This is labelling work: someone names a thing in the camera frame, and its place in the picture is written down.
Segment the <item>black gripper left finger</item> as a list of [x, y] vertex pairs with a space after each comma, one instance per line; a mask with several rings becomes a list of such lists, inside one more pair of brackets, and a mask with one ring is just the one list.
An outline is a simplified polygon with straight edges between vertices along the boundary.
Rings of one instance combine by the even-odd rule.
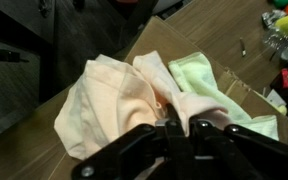
[[193, 180], [194, 153], [175, 108], [167, 104], [165, 134], [177, 180]]

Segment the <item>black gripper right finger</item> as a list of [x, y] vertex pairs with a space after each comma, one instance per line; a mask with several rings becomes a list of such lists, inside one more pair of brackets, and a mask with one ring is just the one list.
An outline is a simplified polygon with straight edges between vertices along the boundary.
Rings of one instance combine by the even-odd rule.
[[210, 120], [192, 117], [189, 131], [196, 154], [212, 157], [205, 166], [210, 180], [254, 180], [251, 163]]

